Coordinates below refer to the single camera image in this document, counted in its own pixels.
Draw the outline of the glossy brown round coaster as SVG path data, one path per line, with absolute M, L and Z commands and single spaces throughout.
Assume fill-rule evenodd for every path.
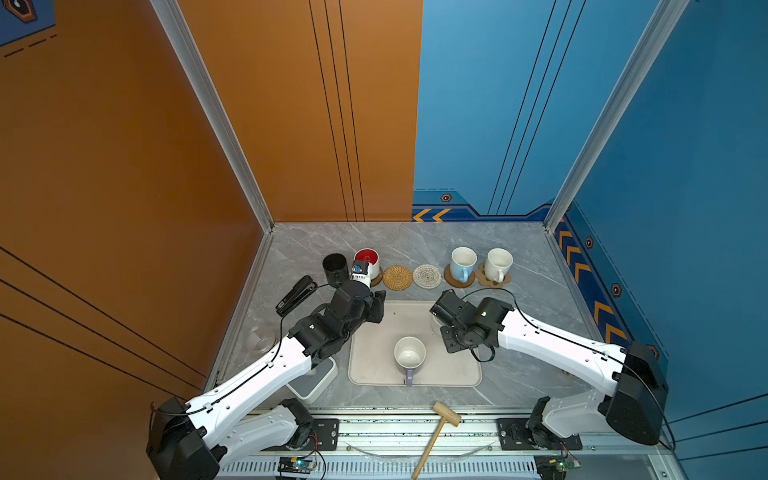
M 371 286 L 371 287 L 375 287 L 375 286 L 377 286 L 379 283 L 381 283 L 381 282 L 382 282 L 382 280 L 383 280 L 383 273 L 382 273 L 382 272 L 379 272 L 379 274 L 378 274 L 376 277 L 374 277 L 374 278 L 371 280 L 371 284 L 370 284 L 370 286 Z

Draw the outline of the tan woven rattan coaster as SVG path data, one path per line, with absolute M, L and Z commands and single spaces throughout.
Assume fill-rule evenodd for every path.
M 413 274 L 404 266 L 392 266 L 384 271 L 383 282 L 392 291 L 403 291 L 411 286 Z

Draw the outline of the round dark cork coaster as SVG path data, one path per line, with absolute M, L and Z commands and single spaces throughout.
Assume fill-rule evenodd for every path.
M 452 275 L 451 267 L 446 266 L 443 272 L 443 276 L 445 281 L 452 287 L 458 288 L 458 289 L 466 289 L 470 287 L 476 280 L 475 272 L 472 271 L 466 282 L 460 282 L 459 280 L 455 279 Z

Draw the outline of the red inside white mug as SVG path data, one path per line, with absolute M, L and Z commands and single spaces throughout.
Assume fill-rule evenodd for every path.
M 358 250 L 355 253 L 354 260 L 367 262 L 369 264 L 368 272 L 371 279 L 375 279 L 380 275 L 380 257 L 376 250 L 372 248 L 363 248 Z

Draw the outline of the black mug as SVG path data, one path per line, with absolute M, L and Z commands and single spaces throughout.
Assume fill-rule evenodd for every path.
M 322 261 L 322 267 L 326 276 L 326 283 L 339 288 L 350 277 L 347 259 L 341 253 L 331 253 Z

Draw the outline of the paw print cork coaster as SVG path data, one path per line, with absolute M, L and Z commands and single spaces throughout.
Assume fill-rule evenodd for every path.
M 478 269 L 475 271 L 475 277 L 477 282 L 482 287 L 487 287 L 492 289 L 502 289 L 511 282 L 511 274 L 509 272 L 505 274 L 504 278 L 501 281 L 496 281 L 494 279 L 487 277 L 485 274 L 484 264 L 481 264 L 478 267 Z

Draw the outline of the white woven round coaster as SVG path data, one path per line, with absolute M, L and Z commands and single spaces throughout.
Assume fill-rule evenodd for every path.
M 413 282 L 426 290 L 435 289 L 442 283 L 441 271 L 431 264 L 419 265 L 413 270 L 412 275 Z

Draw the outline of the light blue mug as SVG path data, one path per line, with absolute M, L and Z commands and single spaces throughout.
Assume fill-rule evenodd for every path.
M 469 274 L 474 271 L 477 254 L 469 247 L 461 246 L 451 252 L 450 267 L 452 275 L 460 282 L 466 282 Z

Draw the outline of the large white mug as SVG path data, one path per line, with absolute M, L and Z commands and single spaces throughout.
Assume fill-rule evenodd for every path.
M 432 318 L 431 330 L 438 337 L 442 336 L 441 334 L 442 326 L 443 326 L 443 323 L 437 317 Z

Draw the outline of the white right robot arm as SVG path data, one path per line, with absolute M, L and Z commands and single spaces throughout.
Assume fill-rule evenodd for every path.
M 581 337 L 535 319 L 516 300 L 486 297 L 473 305 L 452 290 L 443 291 L 430 312 L 450 354 L 474 353 L 481 346 L 491 353 L 516 351 L 589 385 L 580 394 L 537 401 L 524 426 L 534 447 L 572 448 L 582 435 L 597 433 L 616 433 L 640 445 L 660 444 L 668 425 L 669 387 L 648 346 Z

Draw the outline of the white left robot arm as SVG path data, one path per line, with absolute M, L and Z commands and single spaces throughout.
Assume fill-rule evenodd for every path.
M 347 280 L 249 367 L 186 402 L 173 397 L 155 408 L 146 453 L 158 477 L 213 479 L 222 467 L 256 452 L 313 448 L 313 417 L 299 400 L 250 413 L 339 352 L 363 324 L 380 323 L 385 299 L 385 291 Z

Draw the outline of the clear glass cup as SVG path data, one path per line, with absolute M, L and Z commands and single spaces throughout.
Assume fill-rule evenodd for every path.
M 271 328 L 254 326 L 246 336 L 244 348 L 250 356 L 258 358 L 270 351 L 276 343 L 277 337 Z

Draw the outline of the right green circuit board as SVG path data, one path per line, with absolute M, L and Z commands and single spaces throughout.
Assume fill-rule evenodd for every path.
M 536 471 L 541 480 L 565 480 L 567 465 L 563 457 L 535 457 Z

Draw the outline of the green circuit board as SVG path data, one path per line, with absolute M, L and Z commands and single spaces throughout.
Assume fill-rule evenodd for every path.
M 541 480 L 565 480 L 567 465 L 563 457 L 535 457 L 536 471 Z
M 277 465 L 278 479 L 309 479 L 318 473 L 314 457 L 280 457 Z

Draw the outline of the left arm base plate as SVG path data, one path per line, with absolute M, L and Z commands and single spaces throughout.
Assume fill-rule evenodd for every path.
M 268 448 L 268 451 L 310 451 L 318 447 L 321 452 L 335 451 L 339 439 L 338 418 L 315 418 L 311 427 L 300 427 L 287 444 Z

